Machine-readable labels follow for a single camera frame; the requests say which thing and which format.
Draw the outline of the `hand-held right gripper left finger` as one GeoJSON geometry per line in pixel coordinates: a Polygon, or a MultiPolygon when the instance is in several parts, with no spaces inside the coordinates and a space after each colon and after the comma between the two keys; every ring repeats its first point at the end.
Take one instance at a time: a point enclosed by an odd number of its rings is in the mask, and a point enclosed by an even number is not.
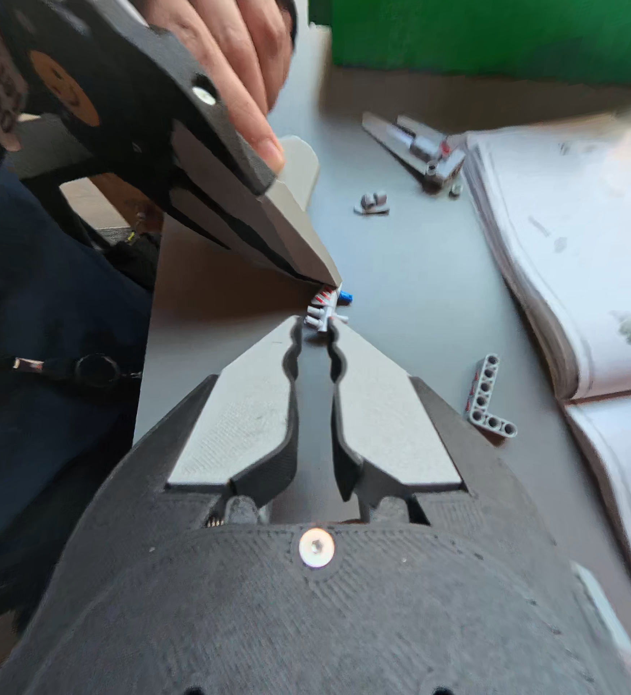
{"type": "Polygon", "coordinates": [[[219,374],[170,473],[170,489],[276,497],[293,481],[301,318],[290,316],[219,374]]]}

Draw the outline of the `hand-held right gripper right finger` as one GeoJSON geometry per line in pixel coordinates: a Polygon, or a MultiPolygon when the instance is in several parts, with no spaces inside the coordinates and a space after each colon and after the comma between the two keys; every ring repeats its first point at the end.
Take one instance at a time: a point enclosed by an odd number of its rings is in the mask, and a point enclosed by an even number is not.
{"type": "Polygon", "coordinates": [[[463,479],[405,369],[332,320],[333,466],[340,496],[360,502],[457,491],[463,479]]]}

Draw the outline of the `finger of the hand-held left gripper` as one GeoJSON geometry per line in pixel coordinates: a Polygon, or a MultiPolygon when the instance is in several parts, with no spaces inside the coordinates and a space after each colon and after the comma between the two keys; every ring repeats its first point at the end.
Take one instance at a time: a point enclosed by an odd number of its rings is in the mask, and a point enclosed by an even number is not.
{"type": "Polygon", "coordinates": [[[177,120],[171,143],[187,177],[170,192],[172,212],[182,224],[255,264],[304,282],[342,283],[307,213],[320,173],[310,144],[295,135],[281,138],[287,165],[256,195],[177,120]]]}
{"type": "Polygon", "coordinates": [[[320,238],[291,196],[287,198],[291,216],[268,197],[230,197],[230,203],[237,203],[237,211],[232,212],[203,193],[176,188],[171,202],[172,212],[186,227],[220,247],[295,279],[321,282],[320,238]]]}

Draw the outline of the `small grey red lego assembly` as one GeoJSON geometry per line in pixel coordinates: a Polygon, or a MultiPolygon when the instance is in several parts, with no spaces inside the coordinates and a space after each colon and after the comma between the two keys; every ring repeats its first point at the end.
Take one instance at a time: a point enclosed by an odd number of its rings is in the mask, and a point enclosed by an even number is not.
{"type": "Polygon", "coordinates": [[[349,319],[338,313],[338,307],[349,307],[354,296],[341,287],[324,285],[312,298],[303,318],[304,326],[318,332],[327,333],[332,321],[348,324],[349,319]]]}

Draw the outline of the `small grey lego piece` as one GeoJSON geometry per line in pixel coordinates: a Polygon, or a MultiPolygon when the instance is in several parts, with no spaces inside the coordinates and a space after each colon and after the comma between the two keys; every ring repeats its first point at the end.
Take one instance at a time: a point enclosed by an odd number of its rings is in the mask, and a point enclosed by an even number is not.
{"type": "Polygon", "coordinates": [[[388,215],[388,196],[384,192],[365,193],[353,209],[355,214],[361,216],[388,215]]]}

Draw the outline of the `grey L-shaped lego beam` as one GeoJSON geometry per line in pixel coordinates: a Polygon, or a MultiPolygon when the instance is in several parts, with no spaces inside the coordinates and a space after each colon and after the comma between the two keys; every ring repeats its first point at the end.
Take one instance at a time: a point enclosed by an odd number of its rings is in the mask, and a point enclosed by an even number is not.
{"type": "Polygon", "coordinates": [[[500,358],[495,353],[486,354],[476,365],[472,386],[465,408],[467,421],[485,433],[502,439],[513,439],[518,434],[516,425],[491,412],[491,400],[495,390],[500,358]]]}

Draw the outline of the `long grey lego assembly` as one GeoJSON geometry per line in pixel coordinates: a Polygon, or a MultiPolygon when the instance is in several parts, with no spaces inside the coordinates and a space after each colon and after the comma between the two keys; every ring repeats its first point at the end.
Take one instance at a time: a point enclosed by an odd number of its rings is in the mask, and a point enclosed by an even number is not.
{"type": "Polygon", "coordinates": [[[454,191],[466,152],[447,136],[406,115],[389,122],[371,112],[362,116],[364,131],[419,178],[426,191],[454,191]]]}

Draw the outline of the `open lego instruction booklet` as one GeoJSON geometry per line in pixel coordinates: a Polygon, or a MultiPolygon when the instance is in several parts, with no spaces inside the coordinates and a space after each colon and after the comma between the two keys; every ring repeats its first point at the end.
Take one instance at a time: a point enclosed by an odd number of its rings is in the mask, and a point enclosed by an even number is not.
{"type": "Polygon", "coordinates": [[[631,563],[631,113],[460,144],[487,243],[631,563]]]}

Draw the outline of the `person's left hand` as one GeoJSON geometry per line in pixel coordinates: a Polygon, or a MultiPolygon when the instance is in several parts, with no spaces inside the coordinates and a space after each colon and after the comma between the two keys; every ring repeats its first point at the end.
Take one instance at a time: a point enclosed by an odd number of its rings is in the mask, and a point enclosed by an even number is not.
{"type": "Polygon", "coordinates": [[[267,116],[287,80],[297,32],[293,1],[135,1],[149,24],[170,30],[218,90],[229,119],[278,174],[285,165],[267,116]]]}

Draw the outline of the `black fabric object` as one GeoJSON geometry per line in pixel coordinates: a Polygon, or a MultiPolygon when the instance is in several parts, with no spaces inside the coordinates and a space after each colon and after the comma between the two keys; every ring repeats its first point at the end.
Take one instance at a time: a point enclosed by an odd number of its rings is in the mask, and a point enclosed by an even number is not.
{"type": "Polygon", "coordinates": [[[157,220],[137,213],[133,226],[106,228],[97,233],[97,244],[108,262],[144,290],[153,292],[161,250],[157,220]]]}

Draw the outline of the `person's dark blue trousers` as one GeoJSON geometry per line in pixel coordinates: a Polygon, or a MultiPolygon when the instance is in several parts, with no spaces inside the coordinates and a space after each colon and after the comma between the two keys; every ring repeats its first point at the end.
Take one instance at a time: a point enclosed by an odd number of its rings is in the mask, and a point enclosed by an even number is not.
{"type": "Polygon", "coordinates": [[[130,447],[151,299],[0,165],[0,617],[18,631],[130,447]]]}

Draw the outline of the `green box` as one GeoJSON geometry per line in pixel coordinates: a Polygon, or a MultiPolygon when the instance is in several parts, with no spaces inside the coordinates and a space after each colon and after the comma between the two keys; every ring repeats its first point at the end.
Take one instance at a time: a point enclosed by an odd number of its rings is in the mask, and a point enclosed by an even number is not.
{"type": "Polygon", "coordinates": [[[631,1],[309,1],[335,65],[631,86],[631,1]]]}

